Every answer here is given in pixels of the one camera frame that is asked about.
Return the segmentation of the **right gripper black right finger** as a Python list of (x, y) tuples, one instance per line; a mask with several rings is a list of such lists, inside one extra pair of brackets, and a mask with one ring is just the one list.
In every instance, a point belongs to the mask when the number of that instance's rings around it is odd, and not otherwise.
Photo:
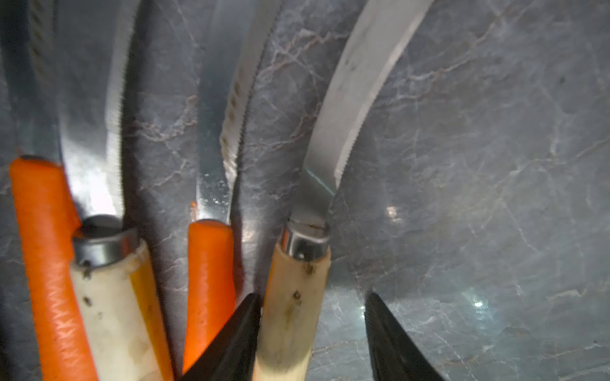
[(377, 293), (367, 295), (364, 316), (374, 380), (442, 379)]

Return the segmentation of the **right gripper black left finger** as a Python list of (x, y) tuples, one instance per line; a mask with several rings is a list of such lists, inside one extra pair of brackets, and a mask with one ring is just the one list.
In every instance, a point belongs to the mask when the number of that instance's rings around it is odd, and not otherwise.
[(221, 329), (198, 360), (181, 377), (183, 381), (233, 380), (253, 377), (262, 300), (251, 293)]

